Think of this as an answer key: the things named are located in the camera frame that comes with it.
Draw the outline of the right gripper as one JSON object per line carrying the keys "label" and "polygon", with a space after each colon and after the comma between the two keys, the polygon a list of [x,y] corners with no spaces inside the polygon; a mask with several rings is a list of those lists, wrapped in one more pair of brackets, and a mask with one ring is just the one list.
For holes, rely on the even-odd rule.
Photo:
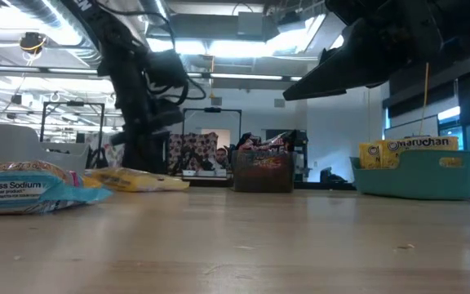
{"label": "right gripper", "polygon": [[345,24],[344,44],[283,92],[285,100],[375,87],[398,70],[436,56],[450,37],[446,18],[459,0],[327,0]]}

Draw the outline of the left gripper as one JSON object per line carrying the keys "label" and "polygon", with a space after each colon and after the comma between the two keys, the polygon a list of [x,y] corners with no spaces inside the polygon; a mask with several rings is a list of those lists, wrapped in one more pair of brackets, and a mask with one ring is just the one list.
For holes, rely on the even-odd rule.
{"label": "left gripper", "polygon": [[184,120],[179,104],[188,94],[188,75],[175,51],[116,56],[110,79],[124,119],[113,143],[133,143]]}

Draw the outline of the black Fire noodle pack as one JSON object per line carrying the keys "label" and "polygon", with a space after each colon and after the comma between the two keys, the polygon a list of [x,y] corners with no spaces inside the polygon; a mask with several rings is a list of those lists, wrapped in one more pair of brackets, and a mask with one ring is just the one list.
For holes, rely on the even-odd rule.
{"label": "black Fire noodle pack", "polygon": [[296,137],[296,130],[284,131],[268,140],[245,133],[236,145],[233,165],[267,169],[285,166],[293,158]]}

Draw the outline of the teal plastic bin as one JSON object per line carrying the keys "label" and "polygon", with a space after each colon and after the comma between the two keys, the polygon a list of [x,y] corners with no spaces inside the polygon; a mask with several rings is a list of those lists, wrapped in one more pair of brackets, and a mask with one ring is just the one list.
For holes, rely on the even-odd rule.
{"label": "teal plastic bin", "polygon": [[470,198],[470,151],[409,150],[395,168],[362,169],[350,159],[354,186],[362,194],[418,200]]}

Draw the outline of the grey plastic bin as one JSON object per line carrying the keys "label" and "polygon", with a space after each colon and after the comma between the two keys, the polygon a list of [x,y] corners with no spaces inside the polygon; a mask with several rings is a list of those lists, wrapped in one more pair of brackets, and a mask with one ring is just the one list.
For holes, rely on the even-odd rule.
{"label": "grey plastic bin", "polygon": [[88,144],[40,142],[30,127],[0,124],[0,163],[40,160],[82,174],[88,154]]}

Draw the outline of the blue Less Sodium noodle pack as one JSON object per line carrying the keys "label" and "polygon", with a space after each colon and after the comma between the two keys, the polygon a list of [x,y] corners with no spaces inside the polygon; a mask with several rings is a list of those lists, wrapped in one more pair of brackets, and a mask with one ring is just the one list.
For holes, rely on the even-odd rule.
{"label": "blue Less Sodium noodle pack", "polygon": [[0,163],[0,215],[43,214],[104,201],[113,192],[43,161]]}

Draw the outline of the bright ceiling light panel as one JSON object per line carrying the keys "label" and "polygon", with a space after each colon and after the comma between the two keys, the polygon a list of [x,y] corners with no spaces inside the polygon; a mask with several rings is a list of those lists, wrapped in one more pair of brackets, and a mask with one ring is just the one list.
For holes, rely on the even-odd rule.
{"label": "bright ceiling light panel", "polygon": [[181,55],[209,55],[224,58],[260,58],[260,57],[287,57],[305,53],[311,47],[310,42],[299,44],[286,44],[285,40],[272,39],[270,42],[247,42],[216,40],[206,45],[201,40],[179,40],[173,43],[170,40],[147,38],[153,51],[175,49]]}

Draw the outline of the dark patterned cloth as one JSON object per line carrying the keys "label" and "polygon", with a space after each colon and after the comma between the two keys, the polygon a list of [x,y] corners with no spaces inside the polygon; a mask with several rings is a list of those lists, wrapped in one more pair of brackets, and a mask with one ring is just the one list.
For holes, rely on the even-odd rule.
{"label": "dark patterned cloth", "polygon": [[169,174],[177,175],[183,171],[214,171],[217,142],[218,136],[214,132],[170,135]]}

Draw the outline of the ceiling strip light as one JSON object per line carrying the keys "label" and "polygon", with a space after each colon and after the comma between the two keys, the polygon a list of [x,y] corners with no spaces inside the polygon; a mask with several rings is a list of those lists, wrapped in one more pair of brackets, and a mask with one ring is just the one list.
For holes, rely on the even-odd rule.
{"label": "ceiling strip light", "polygon": [[0,65],[0,73],[97,75],[97,71],[95,69],[47,68],[47,67],[5,66],[5,65]]}
{"label": "ceiling strip light", "polygon": [[280,75],[264,75],[264,74],[246,74],[246,73],[207,73],[192,72],[188,73],[190,78],[204,79],[237,79],[237,80],[263,80],[263,81],[281,81],[281,82],[297,82],[301,79],[299,76],[280,76]]}

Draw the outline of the black shelf cart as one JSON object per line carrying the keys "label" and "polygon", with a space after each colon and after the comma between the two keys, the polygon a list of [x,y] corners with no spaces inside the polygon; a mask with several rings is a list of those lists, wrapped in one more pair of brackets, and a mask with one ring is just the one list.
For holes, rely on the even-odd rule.
{"label": "black shelf cart", "polygon": [[295,152],[295,182],[307,182],[309,175],[307,132],[305,130],[265,129],[264,139],[272,139],[284,132],[292,132],[295,136],[293,143]]}

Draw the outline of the whiteboard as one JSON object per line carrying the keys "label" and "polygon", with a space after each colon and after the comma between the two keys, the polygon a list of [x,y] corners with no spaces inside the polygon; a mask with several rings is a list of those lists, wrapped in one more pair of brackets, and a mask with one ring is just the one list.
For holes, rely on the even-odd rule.
{"label": "whiteboard", "polygon": [[384,131],[385,140],[398,140],[413,136],[438,136],[439,120],[436,115],[405,122]]}

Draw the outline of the white patterned cloth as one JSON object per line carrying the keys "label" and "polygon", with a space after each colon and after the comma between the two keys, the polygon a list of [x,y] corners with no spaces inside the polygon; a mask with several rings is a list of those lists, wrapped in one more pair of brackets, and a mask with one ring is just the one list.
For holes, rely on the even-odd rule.
{"label": "white patterned cloth", "polygon": [[103,167],[120,167],[124,156],[124,145],[112,145],[111,135],[104,133],[99,142],[98,133],[85,135],[85,143],[89,145],[86,169]]}

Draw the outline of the person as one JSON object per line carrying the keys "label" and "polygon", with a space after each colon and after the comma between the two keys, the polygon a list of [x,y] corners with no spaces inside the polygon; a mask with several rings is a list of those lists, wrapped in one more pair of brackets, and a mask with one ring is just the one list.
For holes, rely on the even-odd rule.
{"label": "person", "polygon": [[225,148],[218,148],[215,151],[213,159],[213,168],[217,170],[230,170],[231,166],[228,160],[228,152]]}

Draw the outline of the dark brown plastic bin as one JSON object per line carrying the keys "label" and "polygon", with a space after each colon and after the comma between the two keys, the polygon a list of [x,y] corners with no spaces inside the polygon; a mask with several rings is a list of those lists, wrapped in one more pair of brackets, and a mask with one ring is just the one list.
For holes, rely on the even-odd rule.
{"label": "dark brown plastic bin", "polygon": [[295,152],[293,158],[279,168],[235,167],[233,188],[247,193],[290,193],[294,189]]}

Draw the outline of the black rig frame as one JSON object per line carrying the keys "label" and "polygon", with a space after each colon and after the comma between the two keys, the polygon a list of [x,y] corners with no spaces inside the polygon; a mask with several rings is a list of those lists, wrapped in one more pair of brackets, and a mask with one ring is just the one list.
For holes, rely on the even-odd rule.
{"label": "black rig frame", "polygon": [[98,112],[98,115],[100,116],[100,125],[99,125],[99,131],[98,131],[98,145],[95,151],[95,156],[92,157],[91,160],[87,164],[87,168],[97,167],[97,164],[100,162],[100,156],[101,156],[100,149],[102,146],[102,138],[103,138],[105,104],[96,103],[96,102],[84,102],[84,101],[77,101],[77,100],[69,100],[66,102],[54,102],[54,101],[44,102],[43,107],[42,107],[42,121],[41,121],[40,133],[39,133],[40,142],[44,141],[44,131],[45,131],[47,117],[52,112],[55,112],[60,105],[66,105],[68,107],[90,106],[91,108],[93,106],[99,106],[101,108],[101,111]]}
{"label": "black rig frame", "polygon": [[219,147],[236,144],[242,135],[242,111],[219,107],[184,108],[181,133],[204,135],[214,132]]}

